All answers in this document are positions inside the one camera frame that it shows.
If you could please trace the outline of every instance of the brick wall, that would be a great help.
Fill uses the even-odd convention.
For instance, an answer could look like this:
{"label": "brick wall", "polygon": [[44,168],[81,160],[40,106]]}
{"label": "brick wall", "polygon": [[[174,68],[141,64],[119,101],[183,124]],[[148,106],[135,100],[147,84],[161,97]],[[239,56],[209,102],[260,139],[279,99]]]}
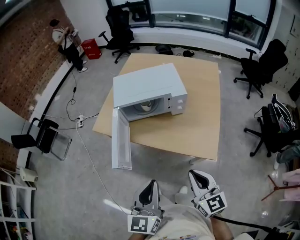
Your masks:
{"label": "brick wall", "polygon": [[[0,28],[0,101],[25,119],[35,95],[62,65],[49,22],[59,19],[72,29],[60,0],[32,0]],[[0,167],[15,169],[18,151],[0,141]]]}

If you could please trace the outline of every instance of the concrete floor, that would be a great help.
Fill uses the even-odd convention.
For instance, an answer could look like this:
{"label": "concrete floor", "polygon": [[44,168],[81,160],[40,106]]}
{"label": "concrete floor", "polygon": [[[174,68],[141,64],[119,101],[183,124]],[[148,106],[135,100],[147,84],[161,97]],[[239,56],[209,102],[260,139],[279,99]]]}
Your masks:
{"label": "concrete floor", "polygon": [[[102,50],[98,60],[89,60],[85,73],[73,74],[77,80],[76,103],[69,105],[69,112],[74,118],[76,112],[91,116],[99,112],[112,87],[114,75],[119,74],[128,56],[114,64],[111,51]],[[155,53],[154,47],[141,47],[140,53]],[[264,202],[261,199],[271,192],[272,185],[267,178],[271,174],[282,185],[281,173],[273,170],[273,156],[266,157],[265,146],[255,157],[250,157],[259,142],[256,136],[245,134],[244,127],[260,131],[253,114],[271,101],[272,93],[278,99],[290,105],[294,102],[287,94],[269,84],[263,88],[264,98],[253,90],[251,98],[246,99],[248,84],[233,83],[240,76],[240,63],[230,59],[215,59],[211,54],[196,52],[194,57],[215,61],[219,64],[221,86],[221,130],[218,148],[218,161],[202,160],[189,164],[190,156],[184,156],[163,150],[153,149],[132,143],[132,171],[111,169],[110,137],[92,131],[96,118],[84,122],[79,133],[85,142],[96,169],[114,200],[129,209],[137,188],[151,179],[156,179],[163,195],[174,201],[174,194],[182,185],[188,185],[189,169],[199,169],[212,174],[225,192],[228,208],[223,212],[225,218],[276,226],[289,216],[293,204],[279,202],[283,191],[272,195]],[[54,101],[48,111],[49,115],[66,117],[66,104],[72,97],[75,86],[70,74],[62,85],[60,98]],[[68,118],[54,119],[60,128],[74,128]],[[76,130],[62,130],[73,138],[67,159],[63,162],[32,155],[30,168],[36,169],[39,180],[34,196],[34,224],[36,239],[127,239],[127,217],[114,206],[106,193],[89,156],[81,143]],[[252,230],[251,228],[229,225],[234,235]]]}

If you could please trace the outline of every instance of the white microwave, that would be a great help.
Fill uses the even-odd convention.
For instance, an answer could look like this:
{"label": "white microwave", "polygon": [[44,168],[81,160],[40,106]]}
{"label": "white microwave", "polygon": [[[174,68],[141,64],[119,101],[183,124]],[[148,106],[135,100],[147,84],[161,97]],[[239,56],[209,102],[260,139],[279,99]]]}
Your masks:
{"label": "white microwave", "polygon": [[131,170],[129,122],[183,113],[187,91],[172,63],[113,78],[112,168]]}

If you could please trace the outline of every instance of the table top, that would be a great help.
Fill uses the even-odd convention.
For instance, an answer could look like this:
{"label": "table top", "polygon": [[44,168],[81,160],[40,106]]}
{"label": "table top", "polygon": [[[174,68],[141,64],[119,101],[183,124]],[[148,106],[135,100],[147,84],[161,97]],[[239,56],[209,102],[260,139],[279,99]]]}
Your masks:
{"label": "table top", "polygon": [[[131,54],[120,75],[173,63],[187,90],[183,114],[170,112],[130,122],[130,141],[189,156],[217,159],[220,132],[220,81],[215,62],[160,54]],[[93,131],[112,135],[113,89]]]}

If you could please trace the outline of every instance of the standing person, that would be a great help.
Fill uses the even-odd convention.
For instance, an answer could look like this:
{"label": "standing person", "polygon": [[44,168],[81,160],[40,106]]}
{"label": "standing person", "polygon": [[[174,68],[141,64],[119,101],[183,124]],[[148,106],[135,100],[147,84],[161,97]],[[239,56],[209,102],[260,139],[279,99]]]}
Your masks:
{"label": "standing person", "polygon": [[162,206],[165,210],[162,226],[155,235],[133,233],[129,240],[253,240],[247,233],[234,238],[225,222],[213,217],[205,219],[190,199],[187,186],[175,195],[177,204],[160,195],[162,204],[166,204]]}
{"label": "standing person", "polygon": [[69,27],[64,29],[63,27],[58,27],[59,20],[52,19],[50,21],[50,26],[53,29],[52,32],[52,39],[57,45],[60,45],[62,47],[62,50],[64,54],[66,55],[68,61],[72,62],[75,68],[77,68],[78,72],[82,73],[88,70],[87,67],[83,67],[84,64],[87,63],[87,61],[83,61],[79,57],[79,52],[74,45],[74,43],[71,41],[69,35]]}
{"label": "standing person", "polygon": [[295,140],[295,145],[288,146],[282,153],[275,154],[274,170],[277,170],[280,163],[288,163],[294,159],[300,158],[300,140]]}

